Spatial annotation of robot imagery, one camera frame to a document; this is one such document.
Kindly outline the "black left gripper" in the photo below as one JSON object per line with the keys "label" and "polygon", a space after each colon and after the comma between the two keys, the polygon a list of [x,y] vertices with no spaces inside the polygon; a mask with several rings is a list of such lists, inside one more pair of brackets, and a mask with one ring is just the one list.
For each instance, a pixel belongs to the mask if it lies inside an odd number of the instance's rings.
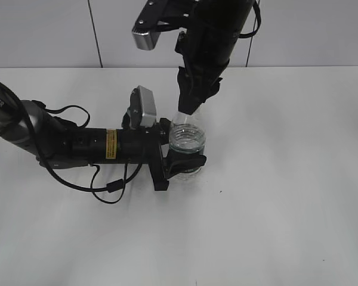
{"label": "black left gripper", "polygon": [[168,154],[165,159],[162,146],[168,144],[171,121],[161,118],[152,127],[143,127],[144,159],[152,177],[155,191],[166,191],[169,181],[181,173],[193,173],[203,167],[206,156],[201,154]]}

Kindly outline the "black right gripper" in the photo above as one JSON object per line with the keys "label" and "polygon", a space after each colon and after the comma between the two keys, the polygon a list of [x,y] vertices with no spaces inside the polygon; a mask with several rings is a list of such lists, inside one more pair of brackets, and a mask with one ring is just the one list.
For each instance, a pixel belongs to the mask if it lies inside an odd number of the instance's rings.
{"label": "black right gripper", "polygon": [[180,88],[178,111],[193,114],[202,103],[216,95],[223,80],[221,74],[227,68],[227,63],[221,66],[207,66],[185,63],[179,66],[177,82]]}

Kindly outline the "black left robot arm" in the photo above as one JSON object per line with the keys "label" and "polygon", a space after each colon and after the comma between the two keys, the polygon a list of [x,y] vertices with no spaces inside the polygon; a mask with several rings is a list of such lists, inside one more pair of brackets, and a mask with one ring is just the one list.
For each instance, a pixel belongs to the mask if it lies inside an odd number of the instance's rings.
{"label": "black left robot arm", "polygon": [[0,138],[33,154],[52,175],[96,164],[148,165],[155,190],[165,191],[172,177],[206,162],[202,151],[163,155],[170,127],[168,119],[157,119],[153,93],[142,86],[131,93],[122,127],[103,129],[62,119],[40,101],[20,100],[0,82]]}

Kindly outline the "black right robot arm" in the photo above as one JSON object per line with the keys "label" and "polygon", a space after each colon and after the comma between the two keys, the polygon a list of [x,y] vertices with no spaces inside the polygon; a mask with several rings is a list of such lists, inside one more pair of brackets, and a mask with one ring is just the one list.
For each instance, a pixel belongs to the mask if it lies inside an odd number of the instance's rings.
{"label": "black right robot arm", "polygon": [[190,26],[178,36],[178,110],[193,114],[220,89],[221,74],[230,62],[246,19],[256,1],[199,1],[190,13]]}

